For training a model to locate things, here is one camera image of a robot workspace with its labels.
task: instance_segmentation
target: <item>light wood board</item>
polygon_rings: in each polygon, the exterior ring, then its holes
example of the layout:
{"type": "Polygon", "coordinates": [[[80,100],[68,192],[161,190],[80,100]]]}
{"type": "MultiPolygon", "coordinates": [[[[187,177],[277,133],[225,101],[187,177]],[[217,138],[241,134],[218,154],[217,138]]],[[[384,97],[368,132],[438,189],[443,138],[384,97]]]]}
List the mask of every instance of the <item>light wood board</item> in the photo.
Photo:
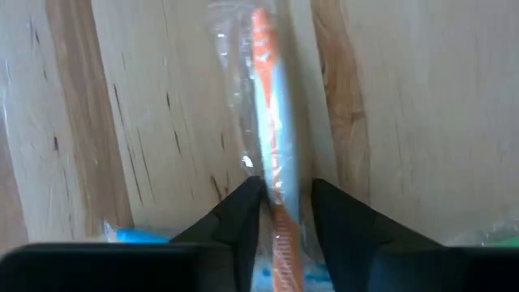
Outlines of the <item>light wood board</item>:
{"type": "MultiPolygon", "coordinates": [[[[208,2],[93,4],[135,224],[183,230],[246,177],[208,2]]],[[[337,180],[315,38],[305,33],[313,30],[309,2],[301,7],[294,57],[307,60],[301,84],[311,91],[303,96],[316,173],[337,180]]]]}
{"type": "Polygon", "coordinates": [[[339,187],[370,204],[370,149],[358,66],[335,0],[313,0],[311,11],[320,52],[339,187]]]}
{"type": "Polygon", "coordinates": [[[371,206],[443,243],[517,216],[519,2],[320,4],[358,65],[371,206]]]}
{"type": "Polygon", "coordinates": [[[18,189],[11,211],[23,218],[8,220],[19,220],[9,223],[20,226],[19,244],[85,240],[103,220],[132,225],[89,7],[0,2],[6,170],[12,161],[2,184],[11,176],[18,189]]]}
{"type": "MultiPolygon", "coordinates": [[[[0,111],[2,119],[4,118],[3,115],[3,111],[0,111]]],[[[2,195],[2,203],[0,204],[0,235],[2,236],[0,252],[2,252],[28,242],[4,122],[0,122],[0,178],[2,178],[0,180],[0,195],[2,195]]]]}

